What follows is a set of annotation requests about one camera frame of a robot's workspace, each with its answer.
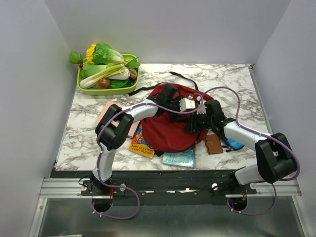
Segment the red backpack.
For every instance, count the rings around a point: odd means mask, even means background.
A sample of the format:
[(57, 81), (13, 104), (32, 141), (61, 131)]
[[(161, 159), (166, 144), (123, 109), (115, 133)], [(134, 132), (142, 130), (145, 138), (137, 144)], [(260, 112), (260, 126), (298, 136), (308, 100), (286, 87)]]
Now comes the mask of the red backpack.
[[(188, 80), (194, 84), (194, 87), (190, 88), (180, 84), (170, 83), (178, 90), (178, 93), (174, 95), (174, 98), (180, 95), (188, 97), (193, 93), (201, 94), (198, 89), (198, 85), (194, 80), (186, 78), (176, 72), (171, 72), (171, 74)], [(128, 95), (132, 96), (139, 93), (140, 91), (150, 90), (151, 93), (148, 97), (154, 96), (161, 92), (162, 88), (167, 84), (167, 82), (160, 82), (154, 86), (141, 87), (129, 93)], [(188, 121), (171, 122), (167, 117), (167, 113), (159, 113), (154, 117), (141, 120), (143, 137), (145, 141), (154, 149), (157, 156), (161, 156), (162, 153), (184, 152), (189, 148), (194, 147), (197, 143), (201, 142), (208, 134), (208, 130), (200, 133), (186, 132), (184, 127), (187, 122)]]

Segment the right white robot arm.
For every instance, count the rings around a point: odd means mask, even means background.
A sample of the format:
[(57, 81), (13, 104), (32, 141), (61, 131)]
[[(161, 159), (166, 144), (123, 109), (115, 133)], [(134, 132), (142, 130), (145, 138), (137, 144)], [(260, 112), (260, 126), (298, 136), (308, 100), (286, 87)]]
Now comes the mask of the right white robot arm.
[(235, 171), (233, 178), (227, 181), (228, 190), (234, 194), (243, 190), (246, 184), (263, 181), (272, 184), (297, 171), (284, 134), (242, 128), (235, 119), (225, 117), (217, 100), (204, 102), (201, 109), (190, 114), (184, 130), (190, 133), (212, 130), (222, 138), (235, 140), (255, 152), (256, 164)]

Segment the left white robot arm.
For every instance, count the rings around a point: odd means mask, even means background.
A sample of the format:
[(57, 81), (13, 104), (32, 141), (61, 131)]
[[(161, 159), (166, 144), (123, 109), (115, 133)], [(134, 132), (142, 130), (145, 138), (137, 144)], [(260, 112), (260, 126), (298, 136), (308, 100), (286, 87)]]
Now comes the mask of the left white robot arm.
[(186, 115), (189, 110), (196, 108), (192, 96), (180, 95), (174, 98), (176, 93), (178, 93), (176, 87), (167, 84), (161, 92), (140, 103), (127, 107), (113, 104), (107, 109), (95, 129), (100, 153), (93, 170), (96, 180), (92, 188), (97, 194), (104, 195), (109, 191), (110, 186), (107, 180), (112, 176), (115, 153), (126, 141), (133, 123), (162, 112)]

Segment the brown leather wallet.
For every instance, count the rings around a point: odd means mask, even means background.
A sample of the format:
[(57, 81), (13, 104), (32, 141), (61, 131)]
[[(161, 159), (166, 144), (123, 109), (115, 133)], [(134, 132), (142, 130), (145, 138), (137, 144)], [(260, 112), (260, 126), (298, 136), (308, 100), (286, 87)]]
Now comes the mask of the brown leather wallet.
[(217, 134), (208, 134), (204, 139), (204, 143), (209, 155), (223, 153), (222, 144)]

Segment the teal blue book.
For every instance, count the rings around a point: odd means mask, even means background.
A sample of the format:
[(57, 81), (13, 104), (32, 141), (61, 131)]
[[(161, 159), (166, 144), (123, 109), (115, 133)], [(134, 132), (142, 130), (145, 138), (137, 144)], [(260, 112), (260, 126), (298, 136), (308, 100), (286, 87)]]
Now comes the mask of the teal blue book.
[(162, 163), (165, 165), (194, 168), (195, 166), (195, 147), (189, 148), (184, 152), (164, 153)]

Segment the blue dinosaur pencil case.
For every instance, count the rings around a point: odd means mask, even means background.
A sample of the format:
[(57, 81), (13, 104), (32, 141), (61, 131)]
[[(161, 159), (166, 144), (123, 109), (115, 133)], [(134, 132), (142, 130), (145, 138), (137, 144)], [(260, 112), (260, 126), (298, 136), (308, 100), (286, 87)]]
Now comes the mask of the blue dinosaur pencil case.
[(238, 151), (244, 148), (244, 145), (236, 140), (226, 138), (224, 136), (220, 136), (220, 139), (223, 141), (223, 148), (228, 148), (228, 151)]

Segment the orange treehouse book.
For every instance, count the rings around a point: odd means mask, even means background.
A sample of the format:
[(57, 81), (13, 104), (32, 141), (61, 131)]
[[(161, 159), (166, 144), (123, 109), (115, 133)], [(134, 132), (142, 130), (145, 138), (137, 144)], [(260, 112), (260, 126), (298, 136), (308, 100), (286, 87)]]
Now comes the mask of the orange treehouse book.
[(143, 137), (143, 130), (141, 124), (139, 124), (137, 128), (137, 131), (131, 141), (128, 150), (147, 158), (152, 158), (154, 156), (154, 149), (145, 141)]

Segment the green plastic tray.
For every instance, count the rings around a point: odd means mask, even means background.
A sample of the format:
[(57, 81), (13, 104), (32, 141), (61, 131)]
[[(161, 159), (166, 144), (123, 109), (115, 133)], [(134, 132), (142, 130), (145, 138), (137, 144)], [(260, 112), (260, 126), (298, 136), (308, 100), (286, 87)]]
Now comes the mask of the green plastic tray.
[(126, 84), (119, 86), (119, 82), (114, 83), (113, 86), (111, 85), (108, 89), (99, 89), (97, 85), (93, 85), (91, 88), (83, 89), (80, 86), (80, 82), (83, 80), (83, 77), (81, 76), (81, 68), (78, 70), (77, 74), (77, 87), (78, 89), (82, 90), (84, 93), (92, 96), (107, 96), (107, 95), (120, 95), (120, 94), (129, 94), (133, 92), (136, 89), (136, 85), (139, 82), (139, 67), (135, 68), (137, 72), (137, 78), (135, 81), (131, 81), (130, 79), (125, 80)]

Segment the brown onion toy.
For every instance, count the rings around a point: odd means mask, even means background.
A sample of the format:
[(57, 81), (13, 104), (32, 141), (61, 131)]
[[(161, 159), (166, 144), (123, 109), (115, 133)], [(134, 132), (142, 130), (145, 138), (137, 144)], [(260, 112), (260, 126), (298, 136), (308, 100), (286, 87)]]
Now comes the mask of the brown onion toy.
[(102, 78), (96, 83), (98, 89), (108, 89), (111, 86), (111, 80), (108, 78)]

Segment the celery stalk toy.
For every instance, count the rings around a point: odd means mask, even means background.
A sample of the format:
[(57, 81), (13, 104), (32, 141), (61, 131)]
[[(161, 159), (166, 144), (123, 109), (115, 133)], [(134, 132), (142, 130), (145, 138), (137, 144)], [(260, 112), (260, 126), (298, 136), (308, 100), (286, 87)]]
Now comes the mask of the celery stalk toy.
[(111, 77), (111, 76), (114, 76), (118, 73), (121, 72), (121, 69), (123, 68), (124, 66), (119, 64), (119, 65), (111, 65), (111, 66), (108, 66), (107, 65), (107, 68), (97, 74), (94, 74), (88, 78), (85, 78), (83, 79), (81, 82), (80, 82), (80, 86), (83, 88), (83, 89), (88, 89), (88, 88), (91, 88), (94, 84), (97, 83), (98, 80), (102, 79), (102, 78), (108, 78), (108, 77)]

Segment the green lettuce toy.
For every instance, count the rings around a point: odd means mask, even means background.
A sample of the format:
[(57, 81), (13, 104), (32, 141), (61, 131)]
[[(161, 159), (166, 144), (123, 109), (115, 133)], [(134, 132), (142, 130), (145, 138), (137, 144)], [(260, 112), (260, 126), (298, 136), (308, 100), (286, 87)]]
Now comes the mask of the green lettuce toy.
[(92, 62), (94, 64), (107, 65), (121, 63), (123, 61), (123, 55), (104, 42), (97, 43), (92, 53)]

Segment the bok choy toy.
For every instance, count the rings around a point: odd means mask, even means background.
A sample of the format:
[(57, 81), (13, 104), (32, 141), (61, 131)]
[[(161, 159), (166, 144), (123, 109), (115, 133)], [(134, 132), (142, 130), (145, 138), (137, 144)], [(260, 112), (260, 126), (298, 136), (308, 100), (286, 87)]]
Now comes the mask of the bok choy toy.
[(107, 68), (107, 65), (94, 65), (89, 63), (84, 63), (81, 68), (80, 75), (83, 79), (88, 78), (94, 74), (97, 74)]

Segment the green leafy sprig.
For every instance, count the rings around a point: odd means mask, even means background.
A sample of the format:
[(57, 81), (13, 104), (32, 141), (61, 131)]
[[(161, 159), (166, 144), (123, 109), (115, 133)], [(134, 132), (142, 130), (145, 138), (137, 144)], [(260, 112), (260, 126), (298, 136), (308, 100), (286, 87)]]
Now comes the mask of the green leafy sprig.
[(69, 63), (79, 65), (83, 63), (83, 56), (81, 53), (71, 50), (70, 52), (70, 58), (68, 60)]

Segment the black mounting base plate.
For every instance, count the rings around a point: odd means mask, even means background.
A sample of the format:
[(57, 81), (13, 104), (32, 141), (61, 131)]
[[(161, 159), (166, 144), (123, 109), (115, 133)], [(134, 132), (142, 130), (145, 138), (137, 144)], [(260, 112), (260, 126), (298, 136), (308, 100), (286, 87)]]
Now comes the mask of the black mounting base plate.
[(231, 170), (114, 171), (104, 186), (90, 171), (56, 171), (51, 178), (70, 182), (79, 198), (97, 206), (224, 205), (227, 197), (244, 201), (256, 193), (255, 185), (232, 182)]

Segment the aluminium rail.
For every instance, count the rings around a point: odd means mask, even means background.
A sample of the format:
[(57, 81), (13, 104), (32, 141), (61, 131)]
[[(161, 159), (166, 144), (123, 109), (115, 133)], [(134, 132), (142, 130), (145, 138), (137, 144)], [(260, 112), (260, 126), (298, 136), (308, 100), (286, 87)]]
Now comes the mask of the aluminium rail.
[[(302, 195), (297, 180), (277, 181), (273, 185), (268, 183), (257, 183), (256, 193), (248, 193), (248, 197), (273, 197), (275, 195), (273, 188), (276, 189), (279, 197), (298, 197)], [(40, 198), (84, 198), (81, 194), (81, 185), (78, 179), (57, 179), (45, 178), (42, 182)]]

